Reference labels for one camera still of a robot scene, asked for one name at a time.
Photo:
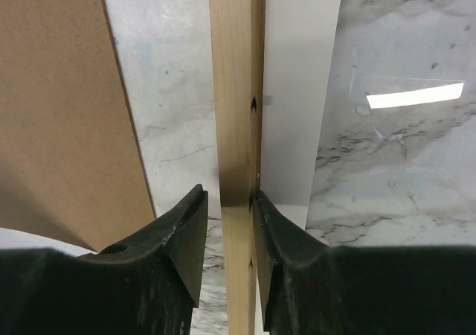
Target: wooden board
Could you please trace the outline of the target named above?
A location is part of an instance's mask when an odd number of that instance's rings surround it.
[[[264,0],[210,0],[229,334],[254,334],[250,197],[259,188]]]
[[[0,0],[0,226],[101,250],[154,219],[103,0]]]

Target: cardboard sheet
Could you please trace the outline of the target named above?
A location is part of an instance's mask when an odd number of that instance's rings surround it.
[[[0,226],[101,250],[154,219],[103,0],[0,0]]]

